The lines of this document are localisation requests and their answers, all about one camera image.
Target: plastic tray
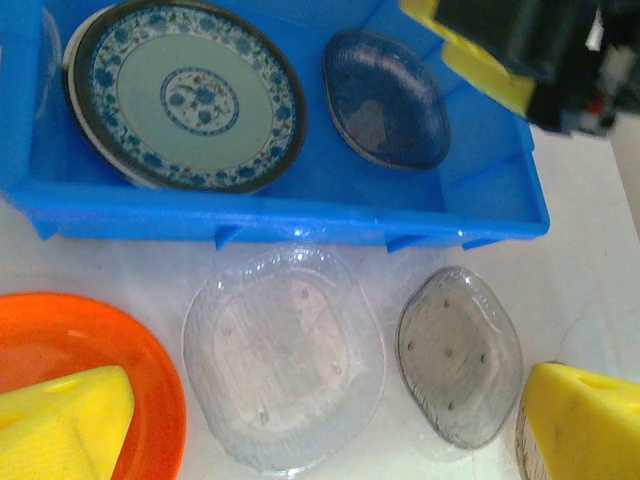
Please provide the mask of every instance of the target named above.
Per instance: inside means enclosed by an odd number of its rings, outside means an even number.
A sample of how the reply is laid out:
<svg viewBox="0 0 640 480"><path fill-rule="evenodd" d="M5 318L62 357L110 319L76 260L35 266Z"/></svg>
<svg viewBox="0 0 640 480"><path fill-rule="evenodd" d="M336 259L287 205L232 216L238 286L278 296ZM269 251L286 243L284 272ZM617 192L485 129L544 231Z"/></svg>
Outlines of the plastic tray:
<svg viewBox="0 0 640 480"><path fill-rule="evenodd" d="M269 35L296 69L309 131L293 167L255 195L144 190L85 144L67 111L58 45L109 0L4 0L0 12L0 190L44 239L70 237L472 248L547 232L549 217L526 123L440 60L442 41L397 0L217 2ZM423 56L438 78L452 144L435 170L373 165L335 130L322 50L336 32L366 27ZM60 36L58 43L55 33Z"/></svg>

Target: glass dish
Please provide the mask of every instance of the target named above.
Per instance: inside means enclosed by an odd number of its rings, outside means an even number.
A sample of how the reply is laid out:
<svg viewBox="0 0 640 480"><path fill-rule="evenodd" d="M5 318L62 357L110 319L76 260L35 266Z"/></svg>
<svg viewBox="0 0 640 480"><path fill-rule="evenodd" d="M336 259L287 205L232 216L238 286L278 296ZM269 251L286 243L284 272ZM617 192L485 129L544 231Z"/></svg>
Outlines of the glass dish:
<svg viewBox="0 0 640 480"><path fill-rule="evenodd" d="M184 361L209 429L236 461L293 476L344 446L382 392L382 341L356 280L316 247L270 251L210 279Z"/></svg>
<svg viewBox="0 0 640 480"><path fill-rule="evenodd" d="M464 268L436 272L409 300L396 357L427 420L463 450L498 435L522 384L513 325L491 289Z"/></svg>

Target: gray glass dish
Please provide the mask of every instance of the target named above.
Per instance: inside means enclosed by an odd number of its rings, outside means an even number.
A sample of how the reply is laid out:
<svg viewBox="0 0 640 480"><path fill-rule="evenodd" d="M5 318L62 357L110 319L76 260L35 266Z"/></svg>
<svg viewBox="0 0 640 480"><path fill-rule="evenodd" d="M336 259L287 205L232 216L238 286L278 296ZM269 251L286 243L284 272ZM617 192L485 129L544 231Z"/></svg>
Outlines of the gray glass dish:
<svg viewBox="0 0 640 480"><path fill-rule="evenodd" d="M436 432L464 450L490 443L522 384L514 327L473 272L436 272L413 295L396 333L404 383Z"/></svg>

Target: blue floral pattern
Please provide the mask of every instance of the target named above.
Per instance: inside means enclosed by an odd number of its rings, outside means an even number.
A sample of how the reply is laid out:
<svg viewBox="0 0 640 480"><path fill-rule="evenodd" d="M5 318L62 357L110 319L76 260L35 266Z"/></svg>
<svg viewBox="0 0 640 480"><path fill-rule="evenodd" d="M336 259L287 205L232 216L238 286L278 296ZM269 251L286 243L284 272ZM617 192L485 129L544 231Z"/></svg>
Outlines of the blue floral pattern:
<svg viewBox="0 0 640 480"><path fill-rule="evenodd" d="M240 114L240 103L231 85L204 68L172 72L162 84L160 100L173 123L194 135L227 132Z"/></svg>
<svg viewBox="0 0 640 480"><path fill-rule="evenodd" d="M177 165L147 146L128 125L118 103L118 73L128 55L161 35L190 35L216 42L240 56L258 74L271 99L273 121L269 137L253 158L214 172ZM221 135L232 128L240 114L233 88L213 72L193 67L182 70L167 77L161 92L170 118L198 135ZM255 181L283 160L293 142L296 99L283 66L250 32L209 12L152 7L123 18L98 42L89 78L94 107L116 142L139 165L186 188L225 189Z"/></svg>

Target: clear plastic plate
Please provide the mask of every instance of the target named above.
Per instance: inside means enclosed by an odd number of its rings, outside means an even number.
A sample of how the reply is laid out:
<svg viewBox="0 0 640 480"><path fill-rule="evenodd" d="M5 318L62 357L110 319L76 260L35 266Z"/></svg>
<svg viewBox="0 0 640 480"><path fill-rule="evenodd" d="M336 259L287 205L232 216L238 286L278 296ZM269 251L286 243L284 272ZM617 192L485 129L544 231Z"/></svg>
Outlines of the clear plastic plate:
<svg viewBox="0 0 640 480"><path fill-rule="evenodd" d="M293 476L344 446L384 384L382 341L360 287L315 247L277 249L210 279L183 342L209 429L261 473Z"/></svg>

